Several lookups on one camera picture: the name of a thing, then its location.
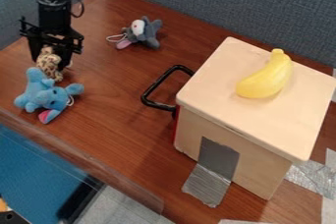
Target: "pink plush ear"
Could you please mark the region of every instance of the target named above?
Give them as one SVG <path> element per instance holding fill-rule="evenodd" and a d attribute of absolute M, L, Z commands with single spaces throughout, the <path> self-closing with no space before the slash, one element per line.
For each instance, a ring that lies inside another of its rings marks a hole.
<path fill-rule="evenodd" d="M 47 123 L 47 118 L 48 118 L 48 115 L 50 114 L 51 110 L 45 110 L 41 113 L 39 113 L 38 115 L 38 119 L 39 121 L 41 121 L 43 124 L 46 124 Z"/>
<path fill-rule="evenodd" d="M 117 49 L 124 49 L 131 45 L 132 43 L 128 39 L 123 39 L 116 44 Z"/>

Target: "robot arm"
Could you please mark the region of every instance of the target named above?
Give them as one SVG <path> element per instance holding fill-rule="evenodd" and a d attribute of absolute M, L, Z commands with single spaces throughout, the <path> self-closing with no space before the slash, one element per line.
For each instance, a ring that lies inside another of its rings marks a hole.
<path fill-rule="evenodd" d="M 43 46 L 51 46 L 62 58 L 58 69 L 62 71 L 71 62 L 73 53 L 81 54 L 84 37 L 71 28 L 72 0 L 37 0 L 38 26 L 20 19 L 21 35 L 28 38 L 31 58 L 36 61 Z"/>

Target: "black cable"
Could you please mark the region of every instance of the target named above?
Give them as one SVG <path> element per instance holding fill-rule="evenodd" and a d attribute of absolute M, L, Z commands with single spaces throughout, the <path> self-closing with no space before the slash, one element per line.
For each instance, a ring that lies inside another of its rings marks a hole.
<path fill-rule="evenodd" d="M 77 1 L 80 2 L 80 4 L 81 4 L 81 12 L 80 12 L 79 15 L 75 15 L 73 12 L 71 12 L 71 15 L 72 15 L 73 17 L 75 17 L 75 18 L 79 18 L 79 17 L 81 17 L 81 16 L 84 14 L 84 11 L 85 11 L 83 1 L 82 1 L 82 0 L 77 0 Z"/>

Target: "gray tape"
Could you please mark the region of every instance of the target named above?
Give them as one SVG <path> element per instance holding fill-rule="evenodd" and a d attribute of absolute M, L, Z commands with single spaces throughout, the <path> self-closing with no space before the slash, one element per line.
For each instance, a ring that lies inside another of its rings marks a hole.
<path fill-rule="evenodd" d="M 239 153 L 207 138 L 202 138 L 198 164 L 182 187 L 209 207 L 216 207 L 230 187 Z"/>
<path fill-rule="evenodd" d="M 227 180 L 232 180 L 239 159 L 239 153 L 205 137 L 201 139 L 198 164 Z"/>
<path fill-rule="evenodd" d="M 303 165 L 292 165 L 286 180 L 322 196 L 333 199 L 336 187 L 336 173 L 328 166 L 309 160 Z"/>
<path fill-rule="evenodd" d="M 190 194 L 209 207 L 216 207 L 230 187 L 231 181 L 197 165 L 182 187 L 182 192 Z"/>
<path fill-rule="evenodd" d="M 336 152 L 327 149 L 325 164 L 336 171 Z M 323 198 L 322 202 L 322 218 L 321 224 L 335 223 L 336 219 L 336 200 L 327 197 Z"/>

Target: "black handle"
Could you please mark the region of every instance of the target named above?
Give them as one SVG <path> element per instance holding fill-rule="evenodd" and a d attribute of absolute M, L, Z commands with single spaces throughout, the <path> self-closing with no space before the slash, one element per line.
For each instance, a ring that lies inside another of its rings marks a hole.
<path fill-rule="evenodd" d="M 175 113 L 176 113 L 176 105 L 169 105 L 169 104 L 164 104 L 164 103 L 148 100 L 148 96 L 151 95 L 163 83 L 163 81 L 165 81 L 175 71 L 182 71 L 182 72 L 188 74 L 191 77 L 195 73 L 194 71 L 187 68 L 186 66 L 174 65 L 169 70 L 167 70 L 161 77 L 159 77 L 155 81 L 155 83 L 153 83 L 141 96 L 141 102 L 144 105 L 146 105 L 148 107 L 155 108 L 155 109 L 159 109 L 159 110 L 170 111 L 170 112 L 173 113 L 173 117 L 175 116 Z"/>

